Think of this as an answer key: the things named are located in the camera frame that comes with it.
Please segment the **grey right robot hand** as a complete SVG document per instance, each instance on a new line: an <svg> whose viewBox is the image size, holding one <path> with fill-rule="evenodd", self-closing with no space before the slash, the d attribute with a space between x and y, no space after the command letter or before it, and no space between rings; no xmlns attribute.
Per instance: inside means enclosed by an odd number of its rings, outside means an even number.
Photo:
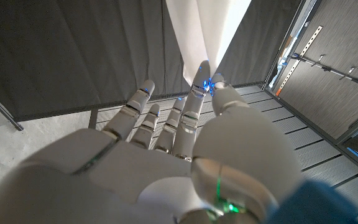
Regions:
<svg viewBox="0 0 358 224"><path fill-rule="evenodd" d="M131 129L154 90L146 81L100 131L80 129L38 150L0 182L0 223L173 223L244 209L263 222L301 185L291 142L208 61L167 120Z"/></svg>

